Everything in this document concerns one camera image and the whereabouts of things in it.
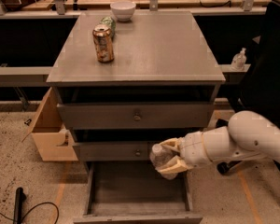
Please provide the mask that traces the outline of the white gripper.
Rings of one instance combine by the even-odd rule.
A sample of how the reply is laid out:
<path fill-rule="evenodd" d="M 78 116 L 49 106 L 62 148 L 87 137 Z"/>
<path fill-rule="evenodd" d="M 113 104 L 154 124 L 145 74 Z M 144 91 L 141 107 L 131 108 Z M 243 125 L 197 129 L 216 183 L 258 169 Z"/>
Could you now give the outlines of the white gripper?
<path fill-rule="evenodd" d="M 162 175 L 178 174 L 191 167 L 204 167 L 212 163 L 204 146 L 202 132 L 188 133 L 181 139 L 167 139 L 161 142 L 161 146 L 174 153 L 180 152 L 182 158 L 174 156 L 163 166 L 157 167 L 156 170 Z"/>

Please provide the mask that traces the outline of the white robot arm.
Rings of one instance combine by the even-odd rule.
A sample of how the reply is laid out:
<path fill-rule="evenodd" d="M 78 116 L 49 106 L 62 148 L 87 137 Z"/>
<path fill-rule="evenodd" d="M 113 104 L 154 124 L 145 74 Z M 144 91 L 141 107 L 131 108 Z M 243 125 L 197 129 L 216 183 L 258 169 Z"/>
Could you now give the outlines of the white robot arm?
<path fill-rule="evenodd" d="M 252 111 L 235 113 L 227 126 L 171 138 L 161 146 L 175 154 L 157 165 L 162 175 L 201 168 L 213 162 L 270 158 L 280 164 L 280 129 Z"/>

